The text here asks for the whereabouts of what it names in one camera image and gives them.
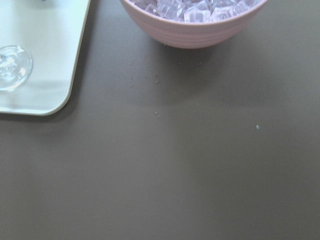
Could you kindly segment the pink bowl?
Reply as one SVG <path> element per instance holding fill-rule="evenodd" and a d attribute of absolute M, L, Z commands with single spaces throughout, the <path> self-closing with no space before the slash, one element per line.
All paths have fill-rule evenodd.
<path fill-rule="evenodd" d="M 240 15 L 208 23 L 172 21 L 152 15 L 129 0 L 120 3 L 133 22 L 152 39 L 174 48 L 201 49 L 222 43 L 241 32 L 267 1 L 262 0 Z"/>

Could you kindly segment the clear ice cubes pile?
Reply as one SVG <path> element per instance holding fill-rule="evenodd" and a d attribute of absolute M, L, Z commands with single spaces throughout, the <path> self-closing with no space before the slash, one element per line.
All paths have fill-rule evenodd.
<path fill-rule="evenodd" d="M 132 0 L 138 8 L 154 16 L 184 23 L 219 22 L 240 15 L 259 0 Z"/>

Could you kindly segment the cream serving tray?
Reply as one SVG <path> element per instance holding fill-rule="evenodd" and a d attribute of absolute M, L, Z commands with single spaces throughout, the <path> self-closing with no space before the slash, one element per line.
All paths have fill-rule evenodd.
<path fill-rule="evenodd" d="M 47 116 L 68 102 L 90 7 L 89 0 L 2 0 L 0 45 L 32 57 L 30 76 L 1 91 L 0 112 Z"/>

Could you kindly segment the clear wine glass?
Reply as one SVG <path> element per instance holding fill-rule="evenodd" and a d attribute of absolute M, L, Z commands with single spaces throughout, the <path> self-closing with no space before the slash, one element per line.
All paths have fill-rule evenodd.
<path fill-rule="evenodd" d="M 33 69 L 31 54 L 20 45 L 0 48 L 0 91 L 12 91 L 22 85 Z"/>

